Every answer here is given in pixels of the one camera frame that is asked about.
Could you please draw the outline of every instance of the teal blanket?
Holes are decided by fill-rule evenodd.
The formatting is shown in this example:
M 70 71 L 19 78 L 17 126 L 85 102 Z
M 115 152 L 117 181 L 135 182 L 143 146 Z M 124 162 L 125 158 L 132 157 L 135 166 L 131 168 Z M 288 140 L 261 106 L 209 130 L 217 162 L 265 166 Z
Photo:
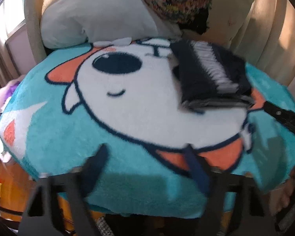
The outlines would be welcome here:
M 193 143 L 213 165 L 234 174 L 251 172 L 263 192 L 288 177 L 295 165 L 295 136 L 286 128 L 262 110 L 177 115 L 180 96 L 171 76 L 175 58 L 168 42 L 131 47 L 128 52 L 89 44 L 56 50 L 21 82 L 0 118 L 0 137 L 33 178 L 42 172 L 66 173 L 82 165 L 99 144 L 107 143 L 107 166 L 87 197 L 91 209 L 195 218 L 201 216 L 206 198 L 181 160 L 185 143 Z M 116 66 L 120 61 L 127 66 Z M 246 72 L 266 100 L 295 111 L 286 87 L 252 65 L 246 65 Z M 241 139 L 246 116 L 254 125 L 252 148 L 243 147 L 243 140 L 238 153 L 225 152 L 224 147 Z M 202 128 L 197 129 L 195 120 Z M 197 129 L 196 135 L 188 127 Z M 211 155 L 215 150 L 225 159 Z M 225 210 L 231 209 L 233 197 L 228 195 Z

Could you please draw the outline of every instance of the orange cartoon ear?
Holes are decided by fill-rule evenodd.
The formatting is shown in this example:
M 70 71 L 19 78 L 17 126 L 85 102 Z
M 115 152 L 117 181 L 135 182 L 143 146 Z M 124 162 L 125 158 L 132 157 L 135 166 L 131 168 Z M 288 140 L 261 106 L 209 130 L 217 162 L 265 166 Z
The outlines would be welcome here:
M 256 88 L 252 88 L 251 96 L 254 99 L 255 104 L 252 108 L 250 108 L 250 110 L 263 108 L 263 104 L 265 103 L 266 100 Z
M 90 55 L 101 50 L 102 48 L 92 47 L 87 53 L 70 59 L 47 73 L 46 80 L 56 84 L 67 84 L 73 81 L 74 75 L 79 65 L 84 62 Z

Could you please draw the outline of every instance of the bright window light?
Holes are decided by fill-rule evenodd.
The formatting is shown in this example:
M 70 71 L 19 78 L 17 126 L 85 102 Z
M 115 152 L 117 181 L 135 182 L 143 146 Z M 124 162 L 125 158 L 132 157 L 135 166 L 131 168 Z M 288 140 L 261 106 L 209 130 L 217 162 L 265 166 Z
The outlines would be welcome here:
M 23 0 L 4 0 L 4 17 L 9 34 L 25 19 Z

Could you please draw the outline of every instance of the cartoon character print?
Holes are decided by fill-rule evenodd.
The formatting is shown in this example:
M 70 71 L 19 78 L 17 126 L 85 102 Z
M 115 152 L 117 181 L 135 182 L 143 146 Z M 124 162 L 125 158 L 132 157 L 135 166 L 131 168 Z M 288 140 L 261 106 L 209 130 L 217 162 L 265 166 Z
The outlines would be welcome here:
M 172 69 L 178 65 L 169 41 L 150 39 L 129 46 L 92 47 L 55 67 L 50 84 L 67 85 L 62 109 L 72 114 L 83 105 L 111 134 L 143 146 L 176 173 L 189 176 L 182 152 L 191 143 L 210 165 L 234 168 L 243 147 L 251 147 L 251 127 L 243 108 L 183 108 Z

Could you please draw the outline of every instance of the black oval nose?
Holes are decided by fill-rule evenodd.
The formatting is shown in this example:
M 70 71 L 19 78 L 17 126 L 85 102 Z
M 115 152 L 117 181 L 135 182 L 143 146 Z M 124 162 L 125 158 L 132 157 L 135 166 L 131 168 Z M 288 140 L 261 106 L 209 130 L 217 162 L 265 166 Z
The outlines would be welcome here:
M 130 53 L 106 53 L 94 59 L 92 65 L 101 72 L 119 75 L 139 70 L 142 61 Z

